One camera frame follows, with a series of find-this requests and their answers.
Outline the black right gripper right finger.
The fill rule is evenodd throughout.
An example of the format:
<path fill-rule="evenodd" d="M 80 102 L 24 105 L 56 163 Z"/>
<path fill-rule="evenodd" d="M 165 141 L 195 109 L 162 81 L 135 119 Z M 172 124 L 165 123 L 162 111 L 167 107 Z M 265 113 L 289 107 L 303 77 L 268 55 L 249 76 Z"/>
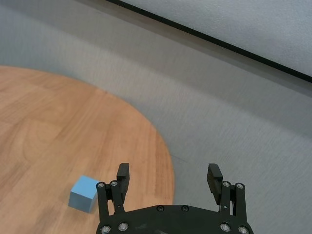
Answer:
<path fill-rule="evenodd" d="M 242 221 L 247 221 L 245 185 L 242 183 L 231 184 L 223 180 L 219 166 L 209 163 L 207 172 L 209 189 L 214 196 L 219 212 L 223 215 L 232 215 Z"/>

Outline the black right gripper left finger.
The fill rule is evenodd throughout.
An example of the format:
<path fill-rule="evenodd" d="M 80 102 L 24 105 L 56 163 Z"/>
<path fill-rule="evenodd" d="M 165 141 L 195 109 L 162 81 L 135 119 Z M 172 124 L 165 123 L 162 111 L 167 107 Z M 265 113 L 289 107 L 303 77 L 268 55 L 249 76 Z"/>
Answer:
<path fill-rule="evenodd" d="M 130 181 L 129 163 L 121 163 L 118 168 L 117 178 L 109 184 L 99 182 L 96 184 L 99 220 L 108 218 L 108 201 L 114 206 L 114 214 L 124 213 L 124 202 Z"/>

